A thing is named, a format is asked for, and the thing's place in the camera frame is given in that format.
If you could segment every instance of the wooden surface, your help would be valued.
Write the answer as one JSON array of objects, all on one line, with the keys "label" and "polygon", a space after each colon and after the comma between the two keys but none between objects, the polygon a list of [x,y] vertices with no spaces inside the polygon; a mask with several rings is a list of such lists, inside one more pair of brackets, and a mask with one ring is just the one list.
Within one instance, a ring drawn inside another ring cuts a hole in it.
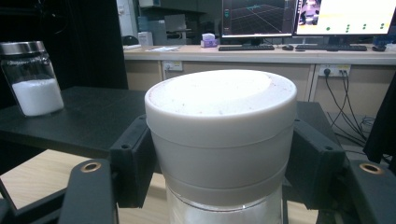
[{"label": "wooden surface", "polygon": [[[46,150],[19,167],[1,175],[17,208],[63,189],[71,169],[88,158]],[[165,180],[154,174],[142,209],[122,208],[120,223],[166,224],[169,223]],[[288,202],[290,224],[313,224],[318,212],[308,211],[303,204]]]}]

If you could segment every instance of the power outlet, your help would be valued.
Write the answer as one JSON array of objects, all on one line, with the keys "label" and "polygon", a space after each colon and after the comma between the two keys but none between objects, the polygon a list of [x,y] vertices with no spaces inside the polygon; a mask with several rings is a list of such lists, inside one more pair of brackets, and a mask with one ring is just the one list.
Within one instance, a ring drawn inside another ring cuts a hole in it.
[{"label": "power outlet", "polygon": [[165,71],[183,71],[182,61],[163,61],[163,69]]},{"label": "power outlet", "polygon": [[349,76],[350,64],[321,64],[319,68],[319,76],[326,77],[326,73],[330,72],[329,77]]}]

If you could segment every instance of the white powder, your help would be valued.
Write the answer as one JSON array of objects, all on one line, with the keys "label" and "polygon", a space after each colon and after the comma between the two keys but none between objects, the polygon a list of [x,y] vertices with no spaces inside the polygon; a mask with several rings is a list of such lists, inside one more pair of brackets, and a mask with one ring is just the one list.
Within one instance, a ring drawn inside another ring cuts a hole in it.
[{"label": "white powder", "polygon": [[44,115],[64,107],[61,91],[54,78],[29,80],[12,85],[26,116]]}]

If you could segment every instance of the computer monitor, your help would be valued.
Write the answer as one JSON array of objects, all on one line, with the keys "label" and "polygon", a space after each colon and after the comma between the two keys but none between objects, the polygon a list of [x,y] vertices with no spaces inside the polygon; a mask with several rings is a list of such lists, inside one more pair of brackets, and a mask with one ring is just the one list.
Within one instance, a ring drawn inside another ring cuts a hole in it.
[{"label": "computer monitor", "polygon": [[249,39],[292,36],[297,0],[222,0],[221,37]]},{"label": "computer monitor", "polygon": [[395,0],[297,0],[293,35],[386,35]]}]

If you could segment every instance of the metal jar lid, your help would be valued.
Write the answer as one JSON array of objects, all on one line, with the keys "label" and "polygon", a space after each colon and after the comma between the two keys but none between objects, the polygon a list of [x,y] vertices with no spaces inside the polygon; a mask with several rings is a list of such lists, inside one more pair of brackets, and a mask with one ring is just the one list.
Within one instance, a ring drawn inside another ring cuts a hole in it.
[{"label": "metal jar lid", "polygon": [[42,41],[2,42],[0,55],[18,55],[46,51]]}]

